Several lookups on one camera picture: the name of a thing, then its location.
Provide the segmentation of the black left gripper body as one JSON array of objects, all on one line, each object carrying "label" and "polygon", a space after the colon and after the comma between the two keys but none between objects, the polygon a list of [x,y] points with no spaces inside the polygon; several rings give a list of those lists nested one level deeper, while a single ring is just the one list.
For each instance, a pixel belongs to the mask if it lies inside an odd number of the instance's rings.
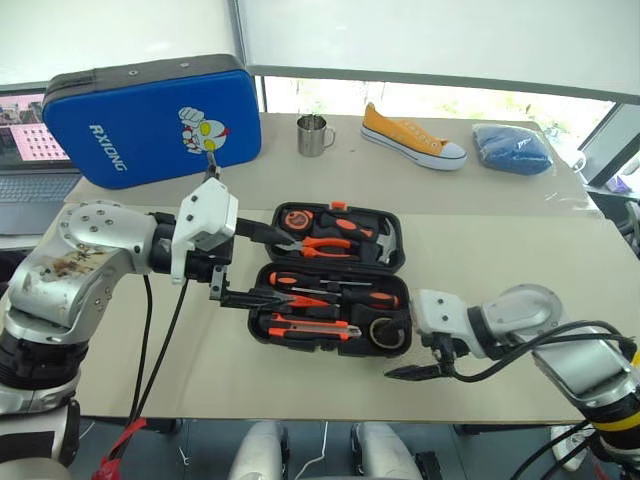
[{"label": "black left gripper body", "polygon": [[233,259],[234,240],[209,252],[196,248],[186,256],[186,278],[209,285],[209,299],[222,302],[227,291],[227,269]]}]

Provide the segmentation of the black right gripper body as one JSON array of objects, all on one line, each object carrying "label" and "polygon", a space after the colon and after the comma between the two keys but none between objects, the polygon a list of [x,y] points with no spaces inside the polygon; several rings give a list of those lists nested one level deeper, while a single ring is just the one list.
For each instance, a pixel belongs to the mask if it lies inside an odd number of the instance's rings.
[{"label": "black right gripper body", "polygon": [[453,376],[455,361],[470,353],[468,345],[448,333],[431,333],[422,337],[422,345],[431,350],[436,360],[427,366],[427,376]]}]

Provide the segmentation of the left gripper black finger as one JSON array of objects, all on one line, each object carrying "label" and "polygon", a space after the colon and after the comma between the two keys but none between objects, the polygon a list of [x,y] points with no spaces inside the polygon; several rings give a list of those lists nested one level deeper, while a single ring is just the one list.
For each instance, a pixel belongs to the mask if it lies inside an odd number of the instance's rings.
[{"label": "left gripper black finger", "polygon": [[293,296],[275,290],[252,289],[248,292],[226,291],[220,298],[220,306],[233,309],[266,309],[285,304]]},{"label": "left gripper black finger", "polygon": [[235,235],[264,245],[291,245],[295,239],[286,231],[263,222],[238,218]]}]

